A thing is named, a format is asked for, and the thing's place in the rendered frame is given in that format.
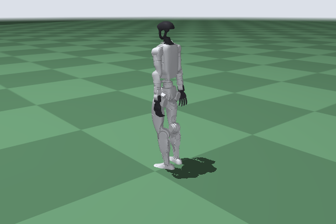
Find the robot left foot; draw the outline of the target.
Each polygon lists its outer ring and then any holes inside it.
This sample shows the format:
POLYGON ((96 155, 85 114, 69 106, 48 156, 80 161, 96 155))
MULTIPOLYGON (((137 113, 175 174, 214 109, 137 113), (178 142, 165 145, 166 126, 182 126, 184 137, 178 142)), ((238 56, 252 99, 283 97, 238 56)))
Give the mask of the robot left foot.
POLYGON ((175 167, 174 167, 173 164, 169 164, 168 166, 165 166, 164 163, 154 164, 154 167, 163 168, 163 169, 169 169, 169 170, 174 170, 175 169, 175 167))

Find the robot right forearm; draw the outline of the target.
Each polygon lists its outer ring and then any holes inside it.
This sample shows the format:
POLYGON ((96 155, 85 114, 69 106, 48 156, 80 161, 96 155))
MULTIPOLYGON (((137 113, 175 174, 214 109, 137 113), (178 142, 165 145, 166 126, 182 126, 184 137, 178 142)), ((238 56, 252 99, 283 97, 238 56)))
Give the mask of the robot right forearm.
POLYGON ((183 75, 183 71, 181 69, 181 71, 177 72, 177 76, 176 76, 176 80, 177 80, 176 84, 178 86, 178 90, 183 90, 183 77, 182 77, 182 75, 183 75))

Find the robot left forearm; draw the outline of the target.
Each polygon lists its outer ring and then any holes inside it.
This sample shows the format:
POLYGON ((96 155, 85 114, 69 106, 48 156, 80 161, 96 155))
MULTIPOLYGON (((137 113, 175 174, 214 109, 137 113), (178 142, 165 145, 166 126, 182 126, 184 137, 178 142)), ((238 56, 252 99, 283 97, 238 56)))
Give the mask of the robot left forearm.
MULTIPOLYGON (((154 83, 154 100, 158 100, 158 96, 161 96, 161 83, 162 81, 160 80, 160 76, 158 72, 153 72, 152 73, 152 78, 153 78, 153 83, 154 83)), ((162 98, 162 96, 161 96, 162 98)))

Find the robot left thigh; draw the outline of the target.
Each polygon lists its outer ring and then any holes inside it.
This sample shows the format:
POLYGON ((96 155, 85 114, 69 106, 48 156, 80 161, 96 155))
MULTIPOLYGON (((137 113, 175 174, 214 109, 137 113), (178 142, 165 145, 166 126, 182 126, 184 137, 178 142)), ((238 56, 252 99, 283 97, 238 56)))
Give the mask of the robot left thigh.
MULTIPOLYGON (((167 94, 161 93, 161 96, 162 96, 162 98, 161 98, 160 105, 161 105, 162 114, 164 115, 164 107, 166 107, 166 105, 167 105, 167 94)), ((155 130, 156 130, 158 135, 161 131, 165 131, 167 133, 167 138, 169 138, 171 132, 168 128, 163 127, 164 117, 159 117, 155 114, 154 104, 155 104, 155 102, 154 102, 154 99, 153 99, 153 101, 152 101, 152 121, 153 121, 155 130)))

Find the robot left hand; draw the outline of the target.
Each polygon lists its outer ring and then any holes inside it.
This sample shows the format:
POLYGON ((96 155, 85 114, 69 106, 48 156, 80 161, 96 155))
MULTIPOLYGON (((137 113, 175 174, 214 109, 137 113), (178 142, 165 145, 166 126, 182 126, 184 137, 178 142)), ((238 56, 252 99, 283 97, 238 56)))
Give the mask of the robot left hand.
POLYGON ((160 105, 160 102, 161 102, 161 96, 159 95, 157 97, 157 101, 154 100, 155 104, 154 104, 154 111, 155 111, 155 114, 159 117, 164 117, 165 115, 162 114, 162 111, 161 111, 161 105, 160 105))

